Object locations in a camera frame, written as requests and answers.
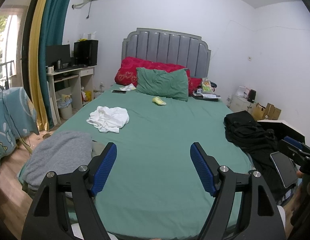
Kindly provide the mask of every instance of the wooden floor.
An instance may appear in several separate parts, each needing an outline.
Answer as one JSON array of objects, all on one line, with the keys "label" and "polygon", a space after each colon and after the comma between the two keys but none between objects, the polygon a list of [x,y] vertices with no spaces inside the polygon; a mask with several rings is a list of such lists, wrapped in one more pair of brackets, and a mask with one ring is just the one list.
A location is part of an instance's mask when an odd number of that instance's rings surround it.
[{"label": "wooden floor", "polygon": [[[40,135],[32,134],[25,139],[26,143],[31,145],[34,150],[35,147],[43,140],[42,136],[46,131]],[[0,218],[6,224],[7,228],[17,238],[21,239],[24,222],[32,202],[32,199],[21,190],[16,175],[30,158],[29,152],[24,146],[15,149],[14,152],[1,159],[0,166]]]}]

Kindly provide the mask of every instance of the black computer tower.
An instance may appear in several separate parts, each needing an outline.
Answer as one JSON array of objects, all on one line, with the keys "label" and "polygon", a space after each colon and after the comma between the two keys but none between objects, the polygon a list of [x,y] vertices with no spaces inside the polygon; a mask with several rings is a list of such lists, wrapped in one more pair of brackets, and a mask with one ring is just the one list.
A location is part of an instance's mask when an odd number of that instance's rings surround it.
[{"label": "black computer tower", "polygon": [[76,65],[96,66],[98,41],[87,40],[74,43],[74,62]]}]

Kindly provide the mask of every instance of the headboard frame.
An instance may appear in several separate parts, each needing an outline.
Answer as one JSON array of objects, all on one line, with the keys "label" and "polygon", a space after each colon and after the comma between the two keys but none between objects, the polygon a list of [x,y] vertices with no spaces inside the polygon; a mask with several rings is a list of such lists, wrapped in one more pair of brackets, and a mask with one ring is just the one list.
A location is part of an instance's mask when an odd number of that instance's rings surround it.
[{"label": "headboard frame", "polygon": [[211,51],[202,37],[156,29],[137,28],[123,41],[122,60],[136,57],[185,66],[192,77],[207,77]]}]

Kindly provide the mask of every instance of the blue tablecloth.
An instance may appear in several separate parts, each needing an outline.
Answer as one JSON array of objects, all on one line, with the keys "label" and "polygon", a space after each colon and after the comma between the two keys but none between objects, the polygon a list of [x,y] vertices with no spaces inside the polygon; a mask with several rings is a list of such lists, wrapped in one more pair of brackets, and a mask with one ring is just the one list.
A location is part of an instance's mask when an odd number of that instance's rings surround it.
[{"label": "blue tablecloth", "polygon": [[13,152],[16,139],[39,134],[37,113],[22,87],[0,91],[0,159]]}]

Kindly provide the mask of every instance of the teal curtain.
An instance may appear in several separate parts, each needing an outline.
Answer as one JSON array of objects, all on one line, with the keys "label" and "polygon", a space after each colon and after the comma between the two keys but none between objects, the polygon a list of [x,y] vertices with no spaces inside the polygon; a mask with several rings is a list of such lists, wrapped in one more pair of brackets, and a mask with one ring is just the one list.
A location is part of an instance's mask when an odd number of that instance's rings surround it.
[{"label": "teal curtain", "polygon": [[46,0],[39,36],[38,75],[49,127],[53,127],[46,77],[46,46],[61,45],[70,0]]}]

